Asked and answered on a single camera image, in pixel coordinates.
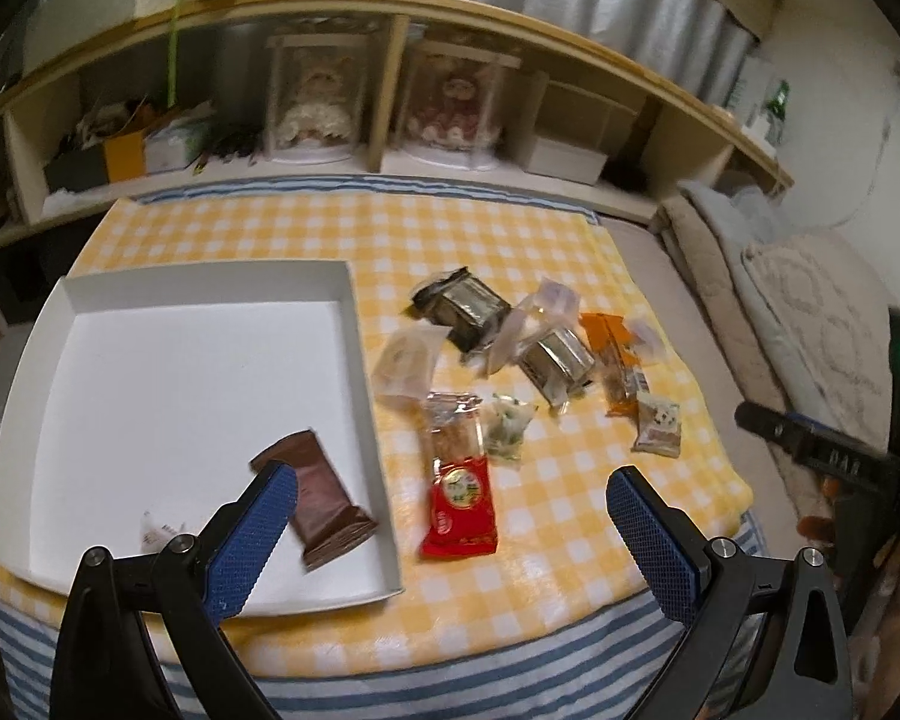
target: beige blanket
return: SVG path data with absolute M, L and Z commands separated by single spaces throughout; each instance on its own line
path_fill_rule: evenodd
M 683 196 L 660 203 L 650 227 L 663 235 L 674 262 L 703 303 L 713 334 L 720 343 L 727 365 L 746 399 L 775 410 L 789 410 L 786 394 L 764 356 L 754 329 L 737 298 L 730 270 L 720 245 L 706 222 Z M 797 466 L 790 456 L 771 445 L 780 476 L 797 514 L 828 514 L 816 476 Z

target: beige pillow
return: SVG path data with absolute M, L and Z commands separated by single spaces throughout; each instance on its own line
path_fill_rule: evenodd
M 874 269 L 830 232 L 752 244 L 744 265 L 839 421 L 835 427 L 886 449 L 893 295 Z

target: cord on wall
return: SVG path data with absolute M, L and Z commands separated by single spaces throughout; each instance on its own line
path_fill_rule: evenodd
M 826 225 L 829 229 L 835 230 L 838 227 L 843 227 L 845 224 L 852 221 L 857 214 L 859 214 L 865 207 L 866 204 L 869 203 L 871 197 L 874 196 L 874 189 L 876 188 L 876 179 L 880 173 L 880 165 L 883 162 L 883 152 L 887 149 L 887 143 L 890 141 L 890 134 L 893 132 L 893 122 L 896 119 L 896 114 L 898 114 L 900 110 L 900 60 L 893 60 L 893 68 L 890 69 L 890 74 L 893 76 L 895 80 L 896 90 L 895 90 L 895 98 L 893 99 L 893 108 L 890 110 L 888 114 L 886 114 L 883 118 L 883 132 L 880 135 L 880 145 L 876 148 L 876 159 L 874 160 L 874 170 L 871 172 L 871 181 L 869 182 L 869 186 L 866 188 L 866 194 L 864 194 L 863 199 L 857 204 L 857 207 L 850 211 L 845 217 L 840 220 L 834 221 L 834 223 Z

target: blue gripper pad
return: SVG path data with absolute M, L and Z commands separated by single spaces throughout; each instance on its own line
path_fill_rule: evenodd
M 287 521 L 296 512 L 296 471 L 281 463 L 206 570 L 203 606 L 210 621 L 239 614 Z
M 642 476 L 640 480 L 655 495 Z M 655 497 L 658 506 L 664 509 L 660 514 L 666 515 L 669 509 L 659 496 Z M 614 471 L 607 482 L 607 513 L 624 539 L 626 549 L 634 556 L 664 616 L 689 627 L 697 615 L 700 577 L 655 508 L 621 470 Z

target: gold circular label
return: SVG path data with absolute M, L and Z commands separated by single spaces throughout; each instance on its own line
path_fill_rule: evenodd
M 443 477 L 443 494 L 454 509 L 472 509 L 482 495 L 480 480 L 469 469 L 453 469 Z

